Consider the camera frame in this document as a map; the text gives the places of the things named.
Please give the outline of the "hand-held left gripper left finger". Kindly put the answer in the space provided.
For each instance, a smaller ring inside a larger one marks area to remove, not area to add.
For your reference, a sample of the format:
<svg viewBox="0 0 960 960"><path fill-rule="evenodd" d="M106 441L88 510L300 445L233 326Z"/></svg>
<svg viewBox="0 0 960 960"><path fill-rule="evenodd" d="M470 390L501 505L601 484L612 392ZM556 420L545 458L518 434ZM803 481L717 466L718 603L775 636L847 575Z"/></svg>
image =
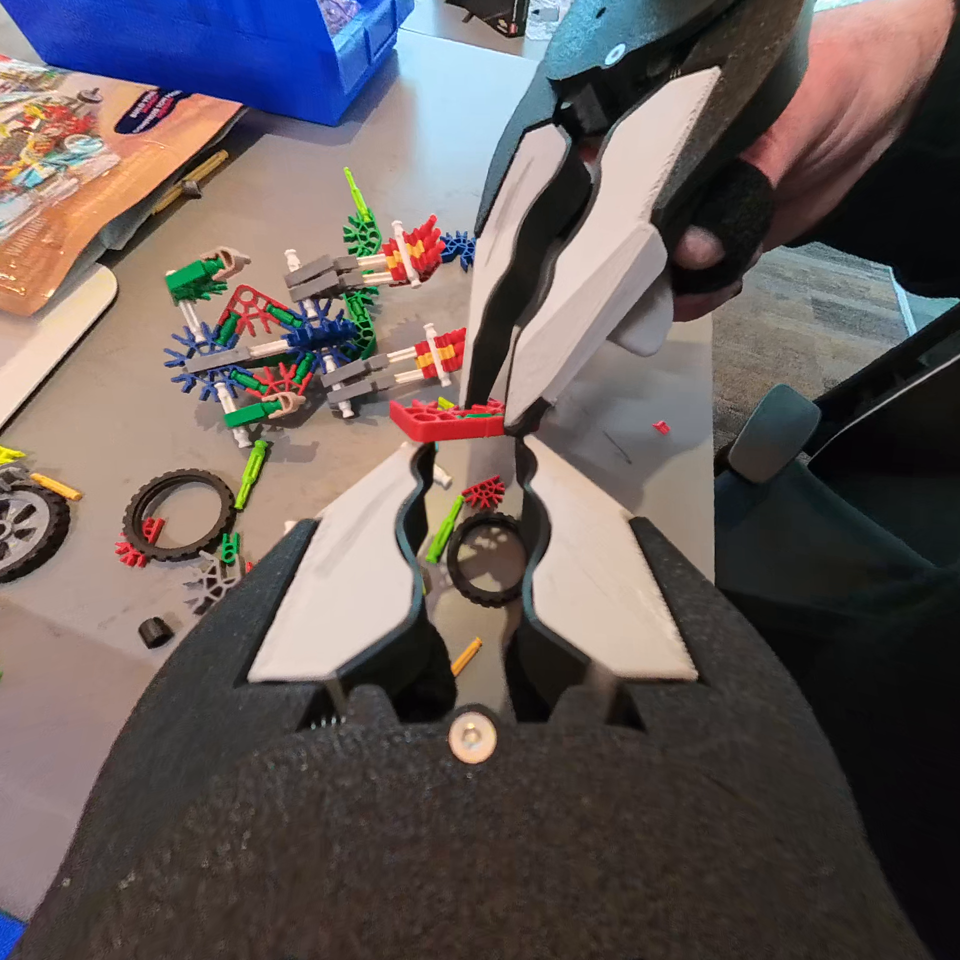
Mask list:
<svg viewBox="0 0 960 960"><path fill-rule="evenodd" d="M344 721L364 685L383 690L407 722L454 708L450 655L418 561L435 457L433 443L405 441L317 515L247 674L253 684L314 684L304 722Z"/></svg>

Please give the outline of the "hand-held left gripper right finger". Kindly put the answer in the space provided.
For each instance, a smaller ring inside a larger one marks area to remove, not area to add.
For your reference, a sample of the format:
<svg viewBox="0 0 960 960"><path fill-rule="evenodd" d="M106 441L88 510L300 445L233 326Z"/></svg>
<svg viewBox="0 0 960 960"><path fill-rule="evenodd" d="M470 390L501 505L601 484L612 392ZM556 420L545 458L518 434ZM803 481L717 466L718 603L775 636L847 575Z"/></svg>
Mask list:
<svg viewBox="0 0 960 960"><path fill-rule="evenodd" d="M514 450L528 554L505 653L516 719L546 722L582 685L616 700L625 683L697 681L630 511L541 440Z"/></svg>

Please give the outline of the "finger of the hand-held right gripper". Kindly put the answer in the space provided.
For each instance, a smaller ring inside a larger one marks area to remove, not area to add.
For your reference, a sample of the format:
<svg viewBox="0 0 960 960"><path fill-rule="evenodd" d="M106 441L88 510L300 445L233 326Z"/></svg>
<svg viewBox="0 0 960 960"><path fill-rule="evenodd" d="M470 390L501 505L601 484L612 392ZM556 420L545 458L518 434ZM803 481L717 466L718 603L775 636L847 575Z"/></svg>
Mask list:
<svg viewBox="0 0 960 960"><path fill-rule="evenodd" d="M589 210L515 342L505 432L527 431L538 403L558 400L662 274L667 252L654 203L720 77L714 66L669 80L606 136Z"/></svg>
<svg viewBox="0 0 960 960"><path fill-rule="evenodd" d="M523 135L476 242L462 407L490 398L514 329L543 296L550 258L577 225L592 192L587 166L558 126Z"/></svg>

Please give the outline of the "grey snowflake connector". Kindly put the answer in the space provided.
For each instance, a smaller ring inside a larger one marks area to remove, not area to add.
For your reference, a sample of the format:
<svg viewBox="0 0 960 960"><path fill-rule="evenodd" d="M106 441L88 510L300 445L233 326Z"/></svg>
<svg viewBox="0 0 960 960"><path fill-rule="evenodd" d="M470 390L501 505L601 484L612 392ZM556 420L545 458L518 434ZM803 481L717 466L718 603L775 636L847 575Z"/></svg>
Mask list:
<svg viewBox="0 0 960 960"><path fill-rule="evenodd" d="M201 550L197 563L189 568L183 582L189 612L200 618L237 586L247 572L248 564L240 554L226 562L218 555Z"/></svg>

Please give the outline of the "light green rod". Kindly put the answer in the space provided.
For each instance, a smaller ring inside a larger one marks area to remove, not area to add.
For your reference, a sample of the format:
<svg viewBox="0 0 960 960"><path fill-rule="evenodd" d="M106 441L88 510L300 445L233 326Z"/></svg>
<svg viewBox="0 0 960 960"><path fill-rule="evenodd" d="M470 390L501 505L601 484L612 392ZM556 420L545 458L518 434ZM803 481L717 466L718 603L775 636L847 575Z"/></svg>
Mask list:
<svg viewBox="0 0 960 960"><path fill-rule="evenodd" d="M448 547L450 538L456 529L460 513L463 509L465 498L458 494L453 501L449 513L440 523L436 534L434 534L430 546L426 552L426 562L437 565L444 556Z"/></svg>
<svg viewBox="0 0 960 960"><path fill-rule="evenodd" d="M258 478L271 446L270 441L262 438L253 443L242 473L241 484L234 498L234 510L236 512L241 512L246 508L254 486L258 483Z"/></svg>

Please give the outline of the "multicolour construction toy model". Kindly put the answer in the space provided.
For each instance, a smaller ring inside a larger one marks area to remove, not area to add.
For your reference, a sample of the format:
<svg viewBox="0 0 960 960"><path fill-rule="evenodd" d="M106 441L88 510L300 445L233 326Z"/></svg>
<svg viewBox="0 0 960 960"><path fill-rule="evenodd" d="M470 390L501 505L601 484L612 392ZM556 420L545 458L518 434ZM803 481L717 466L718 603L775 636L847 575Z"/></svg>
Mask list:
<svg viewBox="0 0 960 960"><path fill-rule="evenodd" d="M251 428L296 413L318 386L342 419L354 402L406 384L450 386L463 365L466 330L439 333L426 323L412 345L378 349L373 307L382 289L421 288L443 265L436 216L408 231L402 222L383 234L362 200L342 229L345 256L302 261L285 254L289 303L230 280L251 262L219 246L170 270L165 283L185 324L167 347L165 366L184 393L216 401L241 449Z"/></svg>

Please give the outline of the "person's right forearm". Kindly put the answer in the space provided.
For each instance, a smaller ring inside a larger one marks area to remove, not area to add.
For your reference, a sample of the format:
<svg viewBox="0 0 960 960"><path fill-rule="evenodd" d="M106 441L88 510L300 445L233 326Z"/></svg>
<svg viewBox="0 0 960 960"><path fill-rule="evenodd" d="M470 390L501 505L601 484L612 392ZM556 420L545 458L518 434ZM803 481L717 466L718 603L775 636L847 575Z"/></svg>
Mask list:
<svg viewBox="0 0 960 960"><path fill-rule="evenodd" d="M942 57L918 108L822 222L819 242L891 267L925 297L958 297L958 2Z"/></svg>

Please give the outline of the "person's right hand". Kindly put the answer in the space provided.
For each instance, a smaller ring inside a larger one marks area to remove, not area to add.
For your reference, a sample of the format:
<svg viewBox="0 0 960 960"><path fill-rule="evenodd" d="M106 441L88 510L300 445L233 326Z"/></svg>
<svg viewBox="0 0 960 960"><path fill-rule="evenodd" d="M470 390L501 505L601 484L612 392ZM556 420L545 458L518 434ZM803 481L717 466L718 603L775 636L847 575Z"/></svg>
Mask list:
<svg viewBox="0 0 960 960"><path fill-rule="evenodd" d="M749 268L824 221L905 131L955 17L950 1L863 2L813 16L796 94L741 154L774 193L773 221Z"/></svg>

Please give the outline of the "black tyre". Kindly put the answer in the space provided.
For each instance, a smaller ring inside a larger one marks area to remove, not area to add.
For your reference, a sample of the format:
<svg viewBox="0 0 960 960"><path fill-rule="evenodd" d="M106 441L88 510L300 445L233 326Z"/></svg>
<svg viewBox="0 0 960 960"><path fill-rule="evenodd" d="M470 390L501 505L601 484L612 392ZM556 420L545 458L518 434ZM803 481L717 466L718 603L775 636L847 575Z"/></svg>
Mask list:
<svg viewBox="0 0 960 960"><path fill-rule="evenodd" d="M166 548L150 543L143 532L143 522L147 518L147 508L161 495L191 484L209 487L219 498L220 510L212 528L201 534L196 540L182 546ZM222 535L232 531L235 514L234 492L224 480L213 473L195 467L179 469L154 477L148 484L141 486L126 506L123 518L123 535L127 543L149 561L181 562L193 560L198 558L202 551L217 546Z"/></svg>
<svg viewBox="0 0 960 960"><path fill-rule="evenodd" d="M447 545L447 572L452 586L470 603L487 609L501 609L522 596L523 574L514 584L498 591L474 585L471 578L462 571L459 553L467 535L480 527L495 528L522 538L520 522L509 514L487 511L468 517L450 535Z"/></svg>

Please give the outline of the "small red connector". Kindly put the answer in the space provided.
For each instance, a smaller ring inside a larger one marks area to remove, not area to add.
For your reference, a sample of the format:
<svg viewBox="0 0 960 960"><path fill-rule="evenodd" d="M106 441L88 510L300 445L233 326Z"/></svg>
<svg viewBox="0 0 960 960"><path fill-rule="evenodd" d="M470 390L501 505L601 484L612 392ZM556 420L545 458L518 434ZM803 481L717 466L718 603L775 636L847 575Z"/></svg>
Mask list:
<svg viewBox="0 0 960 960"><path fill-rule="evenodd" d="M148 545L154 546L160 539L164 525L165 518L163 517L145 517L141 524L141 539ZM114 553L122 564L131 569L144 569L151 560L142 551L131 545L125 537L114 543Z"/></svg>

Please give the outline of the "clear plastic bag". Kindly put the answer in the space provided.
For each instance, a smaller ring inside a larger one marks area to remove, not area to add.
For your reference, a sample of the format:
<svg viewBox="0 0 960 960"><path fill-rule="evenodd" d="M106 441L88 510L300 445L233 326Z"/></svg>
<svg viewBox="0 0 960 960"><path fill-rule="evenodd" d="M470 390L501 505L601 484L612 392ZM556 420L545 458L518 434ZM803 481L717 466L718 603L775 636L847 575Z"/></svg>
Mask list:
<svg viewBox="0 0 960 960"><path fill-rule="evenodd" d="M318 1L318 7L331 38L359 30L374 45L392 35L405 17L405 6L394 1Z"/></svg>

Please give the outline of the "grey spoked wheel with tyre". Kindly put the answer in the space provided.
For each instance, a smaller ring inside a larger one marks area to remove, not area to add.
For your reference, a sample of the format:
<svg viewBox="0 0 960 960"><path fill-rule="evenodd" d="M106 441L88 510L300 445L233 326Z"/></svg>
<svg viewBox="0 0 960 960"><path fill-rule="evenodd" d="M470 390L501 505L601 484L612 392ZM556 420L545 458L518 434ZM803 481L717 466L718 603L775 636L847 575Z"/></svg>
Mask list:
<svg viewBox="0 0 960 960"><path fill-rule="evenodd" d="M1 469L1 583L18 580L47 563L62 547L70 525L68 501L11 463Z"/></svg>

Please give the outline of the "blue plastic storage bin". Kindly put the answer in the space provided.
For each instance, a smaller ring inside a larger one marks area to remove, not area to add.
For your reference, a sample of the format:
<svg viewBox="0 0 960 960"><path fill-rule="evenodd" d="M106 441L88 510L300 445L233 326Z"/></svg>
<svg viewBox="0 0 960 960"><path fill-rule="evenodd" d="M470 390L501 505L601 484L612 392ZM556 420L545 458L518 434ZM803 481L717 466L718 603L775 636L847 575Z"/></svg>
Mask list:
<svg viewBox="0 0 960 960"><path fill-rule="evenodd" d="M405 7L413 1L393 1ZM390 56L396 31L333 38L317 1L2 2L49 65L202 93L335 126Z"/></svg>

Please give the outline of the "orange toy set package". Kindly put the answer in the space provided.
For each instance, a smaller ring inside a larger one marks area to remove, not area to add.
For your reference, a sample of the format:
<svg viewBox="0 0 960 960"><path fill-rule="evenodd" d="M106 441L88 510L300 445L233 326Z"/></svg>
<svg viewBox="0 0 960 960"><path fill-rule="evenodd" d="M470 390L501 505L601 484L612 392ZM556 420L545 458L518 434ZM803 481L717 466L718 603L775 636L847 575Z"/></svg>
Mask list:
<svg viewBox="0 0 960 960"><path fill-rule="evenodd" d="M126 243L242 105L1 57L1 306L31 316L84 257Z"/></svg>

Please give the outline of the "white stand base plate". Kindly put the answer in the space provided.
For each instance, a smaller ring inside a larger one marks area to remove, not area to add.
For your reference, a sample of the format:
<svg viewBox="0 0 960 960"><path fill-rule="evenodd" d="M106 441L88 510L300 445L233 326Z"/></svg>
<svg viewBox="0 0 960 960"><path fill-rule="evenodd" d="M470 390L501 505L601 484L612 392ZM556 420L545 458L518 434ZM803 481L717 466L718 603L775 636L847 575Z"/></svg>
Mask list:
<svg viewBox="0 0 960 960"><path fill-rule="evenodd" d="M114 272L95 264L69 292L58 294L36 314L1 312L2 427L113 305L117 293Z"/></svg>

